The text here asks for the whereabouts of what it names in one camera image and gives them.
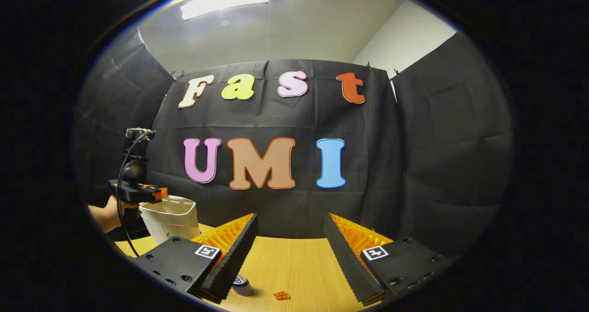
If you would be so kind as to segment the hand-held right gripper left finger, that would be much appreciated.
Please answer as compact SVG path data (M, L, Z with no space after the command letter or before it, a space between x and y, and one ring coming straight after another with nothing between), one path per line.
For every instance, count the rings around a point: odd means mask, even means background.
M174 236L134 258L173 289L219 303L226 299L259 232L257 214L192 239Z

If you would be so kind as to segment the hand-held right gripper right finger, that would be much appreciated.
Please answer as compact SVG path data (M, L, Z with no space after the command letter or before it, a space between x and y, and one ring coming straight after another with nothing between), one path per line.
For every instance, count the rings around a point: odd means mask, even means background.
M393 240L351 220L326 214L324 234L348 285L363 306L393 303L454 263L411 237Z

